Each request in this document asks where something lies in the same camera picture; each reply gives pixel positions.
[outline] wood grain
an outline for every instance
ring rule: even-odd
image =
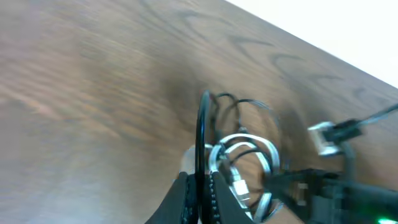
[[[315,155],[308,126],[398,101],[395,88],[222,0],[0,4],[1,223],[144,223],[194,142],[205,89],[271,105],[293,167],[340,169]],[[398,189],[397,123],[353,141],[361,182]],[[284,210],[271,223],[292,220]]]

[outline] white wall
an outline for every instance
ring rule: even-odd
[[[227,1],[398,88],[398,1]]]

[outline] wooden table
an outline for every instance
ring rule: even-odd
[[[341,167],[316,156],[308,126],[398,101],[222,0],[0,4],[0,223],[144,223],[194,142],[205,89],[273,107],[296,167]],[[259,117],[244,117],[256,134]],[[397,124],[352,141],[359,181],[398,189]],[[285,210],[271,223],[290,220]]]

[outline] white cable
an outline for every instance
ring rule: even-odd
[[[225,145],[230,140],[233,140],[236,138],[252,139],[252,140],[261,142],[268,149],[268,151],[271,155],[271,166],[273,168],[274,173],[278,173],[278,171],[280,169],[279,153],[278,153],[276,147],[273,145],[273,143],[271,143],[269,140],[261,138],[259,136],[255,136],[252,134],[242,134],[242,133],[231,134],[229,136],[226,136],[223,139],[221,139],[218,144],[214,145],[213,149],[210,152],[210,156],[209,156],[208,164],[209,164],[210,173],[218,172],[217,156],[219,154],[220,149],[222,148],[222,145]],[[233,144],[232,146],[230,146],[229,148],[227,148],[224,153],[229,154],[241,146],[248,146],[248,147],[250,147],[250,149],[256,148],[256,146],[253,143],[241,141],[241,142],[237,142],[237,143]],[[255,154],[258,157],[266,175],[271,175],[270,164],[269,164],[268,160],[265,158],[265,156],[263,155],[263,153],[256,152]],[[235,166],[231,166],[230,169],[231,169],[231,173],[233,173],[233,176],[235,177],[234,181],[240,180],[241,176],[240,176],[237,168]],[[234,194],[236,200],[239,202],[240,206],[242,208],[247,208],[246,204],[242,203],[240,201],[240,199],[238,199],[238,196],[236,195],[236,191],[233,189],[233,187],[230,187],[230,189],[231,189],[232,193]],[[251,214],[247,214],[248,217],[252,218],[255,223],[260,223],[262,221],[264,211],[270,203],[271,203],[271,193],[269,193],[269,192],[264,193],[260,199],[259,205],[257,206],[257,210],[254,214],[254,217],[252,218]]]

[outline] metal connector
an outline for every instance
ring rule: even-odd
[[[337,147],[333,142],[328,142],[323,132],[332,128],[334,124],[332,122],[322,122],[308,128],[311,139],[315,144],[319,156],[335,156],[341,153],[339,147]]]
[[[234,187],[236,195],[238,196],[239,200],[245,201],[250,199],[250,193],[248,186],[246,185],[246,181],[244,180],[234,181],[232,183],[232,186]]]

